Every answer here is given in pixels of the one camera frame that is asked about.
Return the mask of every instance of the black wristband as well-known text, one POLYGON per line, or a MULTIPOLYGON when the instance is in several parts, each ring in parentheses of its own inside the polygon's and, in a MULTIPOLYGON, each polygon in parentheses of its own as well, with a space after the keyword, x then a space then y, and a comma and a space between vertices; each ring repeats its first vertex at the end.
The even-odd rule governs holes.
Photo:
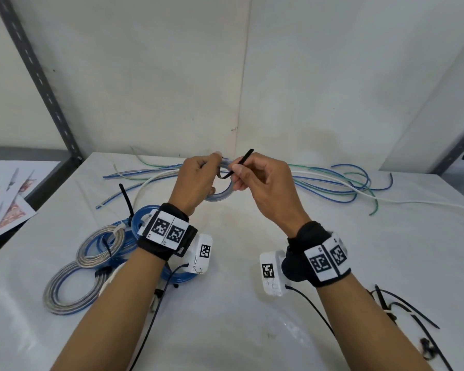
MULTIPOLYGON (((313 270, 311 262, 304 254, 306 250, 322 245, 331 236, 330 232, 326 231, 321 224, 315 221, 304 224, 297 232, 296 237, 287 239, 289 246, 287 247, 286 257, 282 262, 282 272, 284 275, 291 281, 300 282, 308 280, 314 287, 327 286, 348 276, 351 273, 350 268, 333 279, 320 281, 313 270)), ((329 258, 329 263, 333 264, 334 261, 331 257, 329 258)))
MULTIPOLYGON (((184 212, 180 211, 179 208, 177 208, 173 204, 163 203, 160 206, 160 211, 166 212, 169 215, 175 216, 176 218, 184 220, 187 223, 189 222, 189 216, 186 215, 184 212)), ((137 240, 137 246, 165 261, 168 261, 170 257, 174 254, 174 251, 172 249, 169 249, 168 247, 151 241, 146 237, 139 237, 139 239, 137 240)))

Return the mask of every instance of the person's right hand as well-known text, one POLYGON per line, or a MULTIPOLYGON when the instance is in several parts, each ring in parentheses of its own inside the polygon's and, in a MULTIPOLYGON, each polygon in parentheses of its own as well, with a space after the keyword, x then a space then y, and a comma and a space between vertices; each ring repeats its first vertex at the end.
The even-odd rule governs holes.
POLYGON ((244 165, 237 164, 240 159, 229 165, 234 171, 231 178, 234 190, 249 187, 260 212, 277 224, 287 237, 296 237, 297 231, 310 218, 297 195, 289 165, 256 152, 244 165))

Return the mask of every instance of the person's left hand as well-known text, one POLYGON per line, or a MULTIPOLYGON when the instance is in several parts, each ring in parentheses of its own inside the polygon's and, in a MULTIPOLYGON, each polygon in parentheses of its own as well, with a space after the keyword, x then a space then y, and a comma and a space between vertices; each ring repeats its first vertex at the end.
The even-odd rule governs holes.
POLYGON ((191 216, 206 196, 215 193, 213 180, 221 161, 222 153, 218 151, 210 156, 186 159, 179 170, 169 203, 191 216))

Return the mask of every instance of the black and white square code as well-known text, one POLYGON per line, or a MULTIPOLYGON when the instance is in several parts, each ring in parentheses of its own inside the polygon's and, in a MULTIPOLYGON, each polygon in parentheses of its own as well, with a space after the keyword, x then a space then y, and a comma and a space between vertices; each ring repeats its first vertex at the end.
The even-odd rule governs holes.
POLYGON ((170 241, 179 243, 183 235, 184 235, 184 229, 181 229, 178 226, 172 225, 172 227, 170 228, 169 234, 167 236, 167 239, 169 239, 170 241))
POLYGON ((210 249, 211 249, 211 246, 201 245, 201 251, 199 252, 199 256, 202 257, 202 258, 209 258, 210 257, 210 249))
POLYGON ((327 271, 332 268, 330 262, 325 255, 317 255, 312 258, 309 258, 311 265, 315 268, 315 272, 320 273, 323 271, 327 271))
POLYGON ((330 255, 332 259, 340 266, 343 262, 347 260, 347 256, 342 251, 340 245, 336 245, 333 249, 330 250, 330 255))
POLYGON ((162 220, 161 218, 157 218, 155 221, 155 224, 153 225, 153 228, 151 228, 151 231, 159 234, 159 235, 165 235, 165 232, 169 228, 170 223, 162 220))
POLYGON ((261 264, 261 268, 263 269, 263 277, 266 279, 269 279, 271 277, 275 277, 275 274, 273 273, 273 264, 261 264))

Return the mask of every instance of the fingernail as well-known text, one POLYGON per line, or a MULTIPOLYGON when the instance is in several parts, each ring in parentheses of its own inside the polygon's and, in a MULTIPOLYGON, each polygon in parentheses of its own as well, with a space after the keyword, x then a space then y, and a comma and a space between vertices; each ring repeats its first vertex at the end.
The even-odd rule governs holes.
POLYGON ((241 164, 234 164, 234 165, 232 165, 232 170, 234 171, 234 173, 241 174, 242 165, 241 164))

